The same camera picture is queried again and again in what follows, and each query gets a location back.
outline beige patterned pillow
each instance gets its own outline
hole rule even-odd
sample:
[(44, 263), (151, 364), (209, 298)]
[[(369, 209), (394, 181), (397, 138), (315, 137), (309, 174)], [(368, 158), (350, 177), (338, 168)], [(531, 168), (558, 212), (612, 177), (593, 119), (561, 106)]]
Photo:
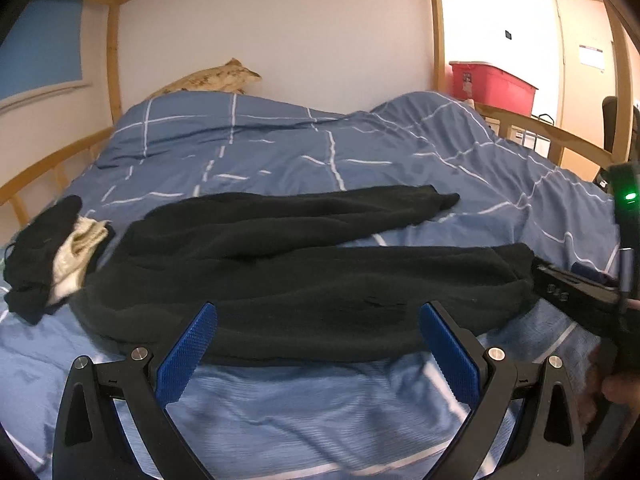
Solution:
[(207, 90), (243, 94), (242, 87), (244, 85), (261, 79), (259, 74), (251, 72), (251, 70), (242, 66), (242, 63), (236, 58), (233, 58), (223, 66), (200, 70), (178, 79), (178, 81), (174, 81), (154, 92), (147, 99), (180, 90)]

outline window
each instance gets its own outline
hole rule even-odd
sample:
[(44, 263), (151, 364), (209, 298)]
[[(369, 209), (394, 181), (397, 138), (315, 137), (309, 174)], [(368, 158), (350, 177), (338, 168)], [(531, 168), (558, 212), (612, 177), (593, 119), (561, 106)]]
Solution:
[(82, 80), (81, 0), (32, 0), (0, 45), (0, 101)]

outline metal screw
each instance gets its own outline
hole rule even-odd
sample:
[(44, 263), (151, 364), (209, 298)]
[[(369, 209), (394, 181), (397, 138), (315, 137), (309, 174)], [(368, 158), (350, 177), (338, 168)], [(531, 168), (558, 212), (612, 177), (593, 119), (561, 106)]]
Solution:
[(138, 348), (134, 348), (133, 352), (131, 352), (131, 358), (134, 361), (142, 361), (146, 356), (149, 355), (149, 352), (143, 346), (139, 346)]
[(82, 370), (88, 364), (89, 364), (89, 358), (85, 355), (81, 355), (80, 357), (77, 357), (76, 360), (74, 361), (74, 368), (77, 368), (78, 370)]
[(489, 354), (489, 357), (494, 361), (502, 361), (504, 359), (504, 351), (501, 348), (498, 348), (497, 346), (494, 346), (493, 348), (489, 348), (488, 354)]
[(557, 355), (552, 355), (549, 358), (549, 364), (552, 365), (553, 368), (561, 368), (562, 367), (562, 359)]

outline black office chair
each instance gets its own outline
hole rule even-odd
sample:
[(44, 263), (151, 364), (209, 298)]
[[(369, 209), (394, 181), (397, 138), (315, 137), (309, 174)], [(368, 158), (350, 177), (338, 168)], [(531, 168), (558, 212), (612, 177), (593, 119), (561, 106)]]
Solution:
[[(602, 117), (604, 119), (604, 149), (609, 153), (613, 151), (613, 138), (616, 135), (616, 116), (618, 114), (618, 98), (615, 96), (605, 97), (602, 101)], [(634, 121), (631, 126), (631, 147), (629, 149), (628, 160), (638, 160), (638, 124), (640, 123), (640, 110), (634, 106)], [(600, 171), (593, 179), (593, 183), (607, 190), (608, 187), (607, 170), (600, 168)]]

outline blue duvet cover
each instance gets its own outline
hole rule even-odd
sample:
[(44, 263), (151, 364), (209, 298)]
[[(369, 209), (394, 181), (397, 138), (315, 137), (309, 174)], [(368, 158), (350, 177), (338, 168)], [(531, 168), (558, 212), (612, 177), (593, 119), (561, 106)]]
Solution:
[[(348, 116), (217, 92), (162, 96), (121, 118), (97, 162), (66, 193), (82, 197), (83, 215), (110, 220), (121, 235), (151, 209), (190, 196), (391, 184), (432, 184), (462, 198), (433, 221), (355, 245), (522, 241), (563, 267), (580, 261), (616, 271), (608, 196), (499, 139), (473, 110), (432, 92)], [(0, 281), (0, 298), (6, 291)], [(597, 338), (540, 301), (481, 341), (517, 359), (561, 355), (579, 391)], [(80, 354), (94, 362), (117, 357), (92, 342), (68, 306), (28, 326), (0, 303), (0, 420), (43, 479), (51, 476), (66, 374)], [(143, 468), (159, 477), (126, 406), (118, 409)], [(468, 408), (456, 402), (424, 352), (355, 365), (200, 366), (168, 411), (221, 480), (415, 479), (437, 460)], [(512, 423), (508, 416), (479, 476), (494, 468)]]

